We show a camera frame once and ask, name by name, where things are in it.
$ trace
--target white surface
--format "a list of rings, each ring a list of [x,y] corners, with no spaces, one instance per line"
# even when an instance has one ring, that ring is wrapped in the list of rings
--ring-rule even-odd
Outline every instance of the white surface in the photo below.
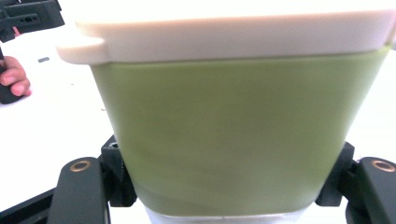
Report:
[[[59,53],[79,64],[168,62],[364,52],[393,40],[387,1],[279,2],[72,1],[81,35]]]
[[[97,157],[112,134],[91,71],[57,57],[54,33],[58,31],[23,35],[2,45],[6,55],[17,57],[25,67],[33,95],[0,105],[0,211],[54,188],[66,163]],[[50,60],[38,63],[43,57]],[[395,87],[396,51],[392,51],[346,139],[357,148],[357,159],[396,161]],[[344,224],[344,213],[345,201],[337,208],[312,205],[299,223]],[[141,202],[111,209],[111,216],[114,224],[149,224]]]

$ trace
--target white table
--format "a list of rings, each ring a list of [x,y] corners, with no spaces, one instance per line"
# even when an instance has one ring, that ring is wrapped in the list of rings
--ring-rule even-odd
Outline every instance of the white table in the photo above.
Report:
[[[97,157],[113,134],[91,70],[62,62],[53,47],[56,32],[23,35],[2,45],[17,57],[32,81],[33,95],[0,105],[0,211],[56,186],[62,167]],[[37,60],[49,57],[49,61]],[[396,161],[396,51],[385,61],[347,137],[356,159]],[[300,223],[346,223],[341,207],[312,205]],[[112,222],[149,223],[141,202],[111,209]]]

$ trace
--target person's hand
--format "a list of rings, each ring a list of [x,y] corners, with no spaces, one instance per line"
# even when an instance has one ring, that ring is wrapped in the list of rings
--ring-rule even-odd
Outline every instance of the person's hand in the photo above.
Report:
[[[0,65],[6,69],[0,74],[0,83],[3,86],[11,86],[11,92],[16,96],[29,96],[32,94],[30,81],[17,59],[6,56]]]

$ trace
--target beige lid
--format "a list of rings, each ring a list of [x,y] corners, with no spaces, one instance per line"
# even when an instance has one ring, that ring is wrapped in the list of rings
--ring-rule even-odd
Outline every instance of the beige lid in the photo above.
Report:
[[[73,0],[70,63],[145,63],[364,52],[394,41],[386,0]]]

